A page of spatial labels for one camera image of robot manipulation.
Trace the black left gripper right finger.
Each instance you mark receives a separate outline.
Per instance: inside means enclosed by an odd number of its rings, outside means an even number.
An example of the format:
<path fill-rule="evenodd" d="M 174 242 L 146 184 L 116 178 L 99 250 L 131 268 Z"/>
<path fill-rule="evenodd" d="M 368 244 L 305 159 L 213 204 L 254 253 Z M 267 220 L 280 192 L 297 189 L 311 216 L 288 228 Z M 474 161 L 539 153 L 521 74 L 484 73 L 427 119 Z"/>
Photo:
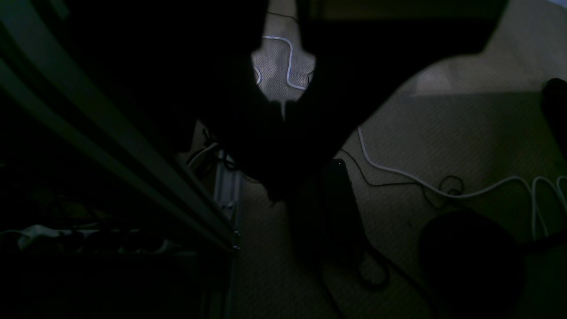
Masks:
<path fill-rule="evenodd" d="M 312 80 L 286 103 L 283 193 L 338 152 L 352 132 L 419 71 L 481 53 L 506 0 L 298 0 Z"/>

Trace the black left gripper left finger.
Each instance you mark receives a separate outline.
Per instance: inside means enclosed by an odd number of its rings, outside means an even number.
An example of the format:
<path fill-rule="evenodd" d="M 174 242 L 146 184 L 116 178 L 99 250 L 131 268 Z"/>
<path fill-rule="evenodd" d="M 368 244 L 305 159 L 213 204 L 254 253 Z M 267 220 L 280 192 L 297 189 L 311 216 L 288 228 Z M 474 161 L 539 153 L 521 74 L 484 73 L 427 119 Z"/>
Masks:
<path fill-rule="evenodd" d="M 200 121 L 239 168 L 282 200 L 301 181 L 284 155 L 281 106 L 256 83 L 267 0 L 69 0 L 66 20 L 108 83 L 129 93 L 178 152 Z"/>

